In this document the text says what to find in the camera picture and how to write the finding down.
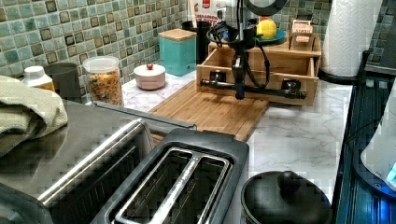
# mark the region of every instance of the green plate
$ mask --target green plate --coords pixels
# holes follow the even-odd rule
[[[281,30],[281,29],[278,28],[278,29],[276,30],[276,36],[275,36],[274,38],[272,38],[272,39],[261,39],[261,38],[257,38],[257,40],[259,41],[260,44],[266,45],[266,44],[275,43],[276,41],[285,38],[285,36],[286,36],[286,32],[284,32],[283,30]]]

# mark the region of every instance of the turquoise container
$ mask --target turquoise container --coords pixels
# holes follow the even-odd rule
[[[174,29],[159,33],[160,65],[166,73],[182,77],[196,69],[196,33]]]

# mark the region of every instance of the mosaic tile backsplash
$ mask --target mosaic tile backsplash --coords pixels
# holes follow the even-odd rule
[[[94,56],[120,59],[122,82],[159,59],[158,33],[187,18],[187,0],[0,0],[0,75]]]

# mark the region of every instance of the kitchen counter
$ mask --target kitchen counter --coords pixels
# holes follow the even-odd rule
[[[122,86],[125,107],[148,112],[194,78],[195,72],[184,77],[167,74],[166,85],[156,91],[140,90],[132,80]],[[320,80],[313,106],[270,104],[247,140],[247,171],[225,223],[239,220],[240,190],[249,177],[261,172],[292,170],[332,201],[351,92],[351,86]]]

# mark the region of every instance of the black knob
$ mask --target black knob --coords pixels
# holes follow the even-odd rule
[[[300,177],[292,171],[285,171],[277,177],[277,185],[282,193],[292,194],[301,186]]]

